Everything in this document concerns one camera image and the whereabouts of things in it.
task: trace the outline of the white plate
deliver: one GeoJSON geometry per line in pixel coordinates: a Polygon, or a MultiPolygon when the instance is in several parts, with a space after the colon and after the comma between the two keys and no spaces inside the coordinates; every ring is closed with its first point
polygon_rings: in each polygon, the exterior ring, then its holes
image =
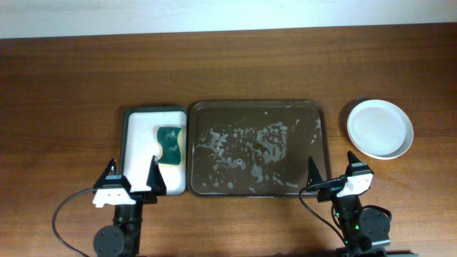
{"type": "Polygon", "coordinates": [[[348,117],[348,134],[358,150],[389,160],[404,154],[413,143],[413,125],[396,105],[382,100],[358,104],[348,117]]]}

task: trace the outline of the scratched tray surface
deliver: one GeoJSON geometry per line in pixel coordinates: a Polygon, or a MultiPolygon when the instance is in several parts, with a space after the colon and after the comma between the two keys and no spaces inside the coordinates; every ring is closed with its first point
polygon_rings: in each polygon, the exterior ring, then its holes
{"type": "Polygon", "coordinates": [[[200,196],[297,196],[308,157],[330,175],[325,123],[310,101],[204,101],[191,110],[188,187],[200,196]]]}

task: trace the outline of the dark tray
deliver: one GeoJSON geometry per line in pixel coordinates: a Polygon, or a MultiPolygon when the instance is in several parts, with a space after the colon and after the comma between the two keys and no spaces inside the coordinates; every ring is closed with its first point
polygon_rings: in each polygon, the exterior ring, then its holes
{"type": "Polygon", "coordinates": [[[311,101],[203,101],[189,119],[187,185],[199,196],[297,196],[308,157],[330,178],[325,121],[311,101]]]}

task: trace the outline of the wooden table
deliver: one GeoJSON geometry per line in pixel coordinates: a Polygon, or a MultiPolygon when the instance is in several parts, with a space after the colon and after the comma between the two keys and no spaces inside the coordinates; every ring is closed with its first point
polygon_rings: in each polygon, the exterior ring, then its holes
{"type": "MultiPolygon", "coordinates": [[[[354,151],[375,171],[363,204],[393,213],[389,250],[457,256],[457,25],[363,26],[0,41],[0,256],[74,256],[51,232],[68,195],[119,159],[132,106],[204,99],[310,99],[326,115],[333,176],[354,151]],[[379,161],[350,143],[345,106],[400,106],[414,126],[402,157],[379,161]]],[[[86,195],[58,229],[93,255],[113,207],[86,195]]],[[[310,201],[330,219],[330,204],[310,201]]],[[[145,256],[272,256],[342,247],[296,198],[199,198],[146,206],[145,256]]]]}

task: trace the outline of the white wall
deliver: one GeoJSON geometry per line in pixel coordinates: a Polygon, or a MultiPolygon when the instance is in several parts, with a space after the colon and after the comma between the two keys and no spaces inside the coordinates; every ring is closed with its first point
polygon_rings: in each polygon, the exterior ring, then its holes
{"type": "Polygon", "coordinates": [[[0,0],[0,38],[457,21],[457,0],[0,0]]]}

